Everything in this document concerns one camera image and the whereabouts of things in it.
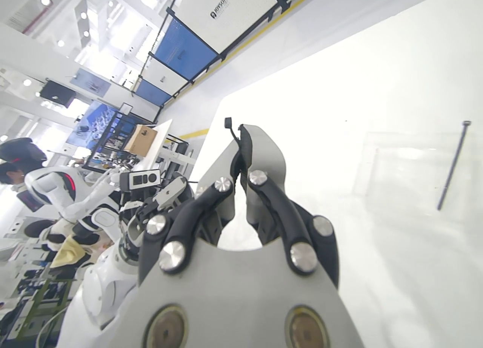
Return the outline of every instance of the cardboard box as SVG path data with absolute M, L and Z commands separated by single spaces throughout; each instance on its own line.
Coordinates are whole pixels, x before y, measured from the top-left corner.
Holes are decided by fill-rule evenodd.
M 138 124 L 124 150 L 133 155 L 145 157 L 156 134 L 157 131 L 154 129 Z

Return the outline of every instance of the joyson logo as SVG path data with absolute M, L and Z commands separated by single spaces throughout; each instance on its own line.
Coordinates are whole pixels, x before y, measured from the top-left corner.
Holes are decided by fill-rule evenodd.
M 213 19 L 219 17 L 225 11 L 228 5 L 230 5 L 228 0 L 221 0 L 218 5 L 216 5 L 215 9 L 213 9 L 213 11 L 210 13 L 211 17 Z

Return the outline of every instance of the exhibition booth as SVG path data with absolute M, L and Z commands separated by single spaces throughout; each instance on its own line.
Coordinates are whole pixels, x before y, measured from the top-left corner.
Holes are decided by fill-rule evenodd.
M 162 107 L 291 0 L 173 0 L 135 93 Z

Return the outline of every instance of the red pipe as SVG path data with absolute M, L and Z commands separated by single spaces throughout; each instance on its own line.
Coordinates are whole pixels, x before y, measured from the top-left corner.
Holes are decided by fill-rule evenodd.
M 50 0 L 50 3 L 36 16 L 34 17 L 33 21 L 29 23 L 29 25 L 22 31 L 22 34 L 27 33 L 31 29 L 31 27 L 38 22 L 38 20 L 45 15 L 45 13 L 54 5 L 52 0 Z

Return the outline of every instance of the white tabletop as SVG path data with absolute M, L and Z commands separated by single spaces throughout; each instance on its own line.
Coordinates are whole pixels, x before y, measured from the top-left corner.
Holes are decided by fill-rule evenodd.
M 149 148 L 148 154 L 143 160 L 133 167 L 133 171 L 143 171 L 147 169 L 159 168 L 156 164 L 156 159 L 158 157 L 159 151 L 163 147 L 164 141 L 168 136 L 169 127 L 171 126 L 173 120 L 165 121 L 162 124 L 154 127 L 154 131 L 157 131 L 154 141 L 152 141 L 151 147 Z

